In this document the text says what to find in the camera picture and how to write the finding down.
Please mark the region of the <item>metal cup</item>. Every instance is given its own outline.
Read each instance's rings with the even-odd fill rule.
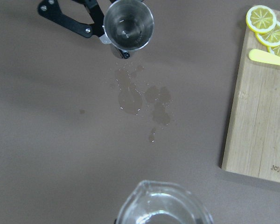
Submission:
[[[154,18],[140,0],[117,0],[109,7],[103,28],[115,47],[123,51],[136,51],[150,41]]]

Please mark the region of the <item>yellow plastic utensil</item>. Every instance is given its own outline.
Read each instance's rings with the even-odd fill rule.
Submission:
[[[259,49],[252,49],[249,52],[249,58],[252,61],[267,64],[280,65],[280,57]]]

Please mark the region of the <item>wooden cutting board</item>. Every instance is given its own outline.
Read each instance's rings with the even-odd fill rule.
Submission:
[[[247,28],[222,169],[280,182],[280,66],[251,61],[254,48],[266,50]]]

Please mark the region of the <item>table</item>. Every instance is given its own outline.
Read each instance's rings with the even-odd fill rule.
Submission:
[[[220,168],[245,13],[280,0],[146,0],[154,35],[128,60],[39,2],[0,0],[0,224],[112,224],[145,179],[182,185],[218,224],[280,223],[279,183]]]

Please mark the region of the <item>silver bolt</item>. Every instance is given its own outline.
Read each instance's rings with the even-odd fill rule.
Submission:
[[[46,11],[46,10],[47,10],[47,7],[46,7],[46,6],[41,6],[41,10],[42,10],[42,11]]]

